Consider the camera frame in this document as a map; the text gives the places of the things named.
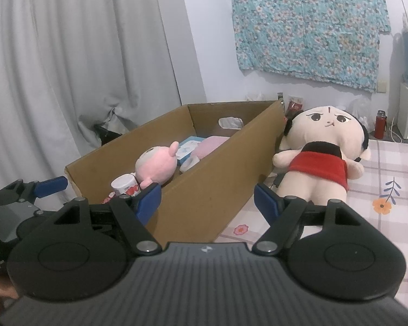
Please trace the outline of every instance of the red doll clothing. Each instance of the red doll clothing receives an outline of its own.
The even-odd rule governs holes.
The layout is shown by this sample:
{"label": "red doll clothing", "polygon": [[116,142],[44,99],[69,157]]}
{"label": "red doll clothing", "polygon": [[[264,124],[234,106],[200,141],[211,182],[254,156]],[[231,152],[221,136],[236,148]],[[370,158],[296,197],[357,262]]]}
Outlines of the red doll clothing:
{"label": "red doll clothing", "polygon": [[346,191],[349,190],[348,166],[343,159],[336,155],[309,151],[301,152],[292,160],[288,170],[295,170],[334,181],[343,186]]}

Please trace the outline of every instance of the doll's black hair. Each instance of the doll's black hair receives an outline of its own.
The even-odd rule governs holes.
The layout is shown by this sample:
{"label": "doll's black hair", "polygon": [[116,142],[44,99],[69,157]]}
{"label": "doll's black hair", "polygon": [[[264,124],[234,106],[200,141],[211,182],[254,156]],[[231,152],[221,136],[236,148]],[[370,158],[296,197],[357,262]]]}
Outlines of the doll's black hair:
{"label": "doll's black hair", "polygon": [[[284,136],[287,136],[288,133],[290,132],[290,130],[292,129],[294,118],[296,118],[296,116],[298,116],[298,115],[301,114],[302,112],[304,112],[304,111],[303,111],[303,110],[298,110],[295,114],[293,114],[292,116],[290,116],[290,117],[287,119],[286,126],[285,126],[285,128],[284,128]],[[367,132],[366,127],[365,127],[363,124],[361,124],[361,122],[357,119],[357,117],[355,117],[355,116],[353,116],[353,115],[352,115],[352,117],[358,121],[358,123],[360,124],[361,128],[363,129],[364,141],[363,141],[363,143],[362,143],[362,148],[363,148],[364,150],[366,150],[366,149],[368,148],[368,146],[369,146],[369,133]]]}

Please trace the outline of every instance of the cardboard box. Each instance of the cardboard box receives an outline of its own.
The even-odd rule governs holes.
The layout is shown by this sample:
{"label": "cardboard box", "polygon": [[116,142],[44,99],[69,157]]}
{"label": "cardboard box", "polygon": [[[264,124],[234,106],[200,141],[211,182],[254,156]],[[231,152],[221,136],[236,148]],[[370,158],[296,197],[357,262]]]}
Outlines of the cardboard box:
{"label": "cardboard box", "polygon": [[112,180],[133,172],[144,151],[189,136],[209,137],[218,120],[229,116],[241,118],[244,128],[186,173],[179,174],[177,168],[147,224],[162,246],[168,241],[211,242],[272,170],[284,130],[279,102],[183,105],[69,164],[66,174],[90,203],[101,203],[111,192]]}

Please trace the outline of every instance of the metal screw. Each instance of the metal screw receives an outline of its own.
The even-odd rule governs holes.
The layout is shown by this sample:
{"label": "metal screw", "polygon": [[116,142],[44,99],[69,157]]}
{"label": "metal screw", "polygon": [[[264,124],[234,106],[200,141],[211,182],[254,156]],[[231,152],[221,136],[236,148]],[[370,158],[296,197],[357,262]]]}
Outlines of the metal screw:
{"label": "metal screw", "polygon": [[257,249],[261,252],[273,252],[278,248],[278,245],[273,241],[260,241],[257,244]]}
{"label": "metal screw", "polygon": [[139,251],[142,251],[142,252],[153,252],[157,250],[159,245],[155,243],[154,241],[144,240],[144,241],[138,242],[136,244],[136,247]]}

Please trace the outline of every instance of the blue box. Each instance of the blue box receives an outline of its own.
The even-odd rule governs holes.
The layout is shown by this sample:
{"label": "blue box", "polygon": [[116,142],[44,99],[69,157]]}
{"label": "blue box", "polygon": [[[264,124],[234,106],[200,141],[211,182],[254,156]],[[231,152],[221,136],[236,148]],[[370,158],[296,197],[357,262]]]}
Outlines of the blue box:
{"label": "blue box", "polygon": [[192,151],[195,148],[197,148],[198,144],[200,142],[203,142],[203,140],[205,139],[202,137],[189,136],[184,141],[182,141],[177,151],[178,165],[182,165],[186,161],[186,159],[190,157],[190,154],[192,153]]}

